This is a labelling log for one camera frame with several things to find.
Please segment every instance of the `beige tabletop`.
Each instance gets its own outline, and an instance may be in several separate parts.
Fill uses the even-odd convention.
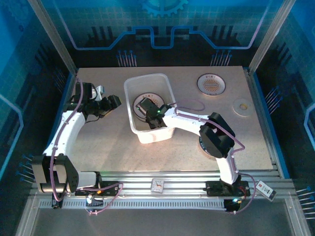
[[[126,79],[152,74],[167,75],[176,101],[198,99],[206,109],[198,114],[217,112],[245,145],[235,154],[240,170],[271,169],[271,161],[256,112],[241,117],[233,111],[233,102],[245,98],[252,102],[242,67],[124,67],[82,68],[78,76],[84,82],[105,86],[106,96],[117,95],[122,105],[97,122],[84,125],[72,150],[71,161],[81,171],[215,171],[215,159],[208,158],[199,146],[198,136],[176,129],[166,141],[141,144],[131,131],[126,107],[124,82]],[[221,76],[226,83],[223,94],[206,96],[197,85],[205,73]]]

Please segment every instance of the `glass panel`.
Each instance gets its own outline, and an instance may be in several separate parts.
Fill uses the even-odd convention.
[[[282,1],[43,3],[77,67],[248,66]]]
[[[297,0],[259,66],[257,76],[267,97],[266,103],[290,177],[295,180],[297,189],[310,185],[314,190],[315,111],[309,110],[309,119],[304,123],[308,107],[315,102],[313,0]],[[314,221],[308,222],[314,229]]]
[[[0,94],[24,126],[20,134],[17,113],[0,99],[0,235],[14,235],[33,182],[32,154],[47,145],[68,70],[27,1],[1,3]]]

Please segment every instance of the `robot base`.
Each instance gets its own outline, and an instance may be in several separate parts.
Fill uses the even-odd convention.
[[[247,181],[241,181],[241,176],[232,184],[223,181],[207,181],[206,188],[208,197],[242,197],[246,193],[246,197],[251,195]]]

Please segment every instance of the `gear logo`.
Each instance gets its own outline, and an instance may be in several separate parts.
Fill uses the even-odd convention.
[[[0,5],[6,5],[11,15],[21,25],[29,16],[30,9],[27,0],[0,0]]]
[[[172,13],[177,14],[177,11],[183,10],[184,4],[188,0],[140,0],[142,9],[148,11],[148,14],[164,17],[171,16]]]

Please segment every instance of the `white plastic bin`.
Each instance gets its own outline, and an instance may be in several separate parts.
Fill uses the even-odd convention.
[[[175,98],[164,74],[150,74],[127,79],[124,84],[130,127],[138,135],[142,144],[159,142],[172,138],[174,128],[157,128],[151,130],[149,124],[140,121],[133,112],[133,101],[142,93],[154,92],[161,96],[166,104],[174,103]]]

